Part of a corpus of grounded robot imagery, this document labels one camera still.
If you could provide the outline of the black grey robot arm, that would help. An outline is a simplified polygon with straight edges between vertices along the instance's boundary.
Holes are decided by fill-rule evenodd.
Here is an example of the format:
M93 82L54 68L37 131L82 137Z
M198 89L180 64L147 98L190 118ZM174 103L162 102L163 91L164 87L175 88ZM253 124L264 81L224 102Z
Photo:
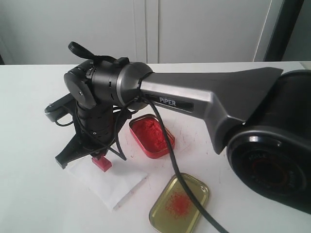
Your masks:
M225 73L155 73L127 58L86 60L64 75L75 121L91 144L112 134L112 106L147 102L202 119L214 151L226 151L256 193L311 211L311 72L263 67Z

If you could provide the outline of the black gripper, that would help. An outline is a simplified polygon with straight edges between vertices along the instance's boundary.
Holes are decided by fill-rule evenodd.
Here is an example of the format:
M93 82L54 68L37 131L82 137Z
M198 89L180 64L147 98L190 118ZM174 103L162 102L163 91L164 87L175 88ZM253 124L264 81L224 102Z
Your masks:
M75 135L65 148L55 157L62 169L79 158L87 155L100 158L110 150L116 155L120 153L111 148L115 143L115 130L120 107L99 105L93 109L83 109L76 102L72 116Z

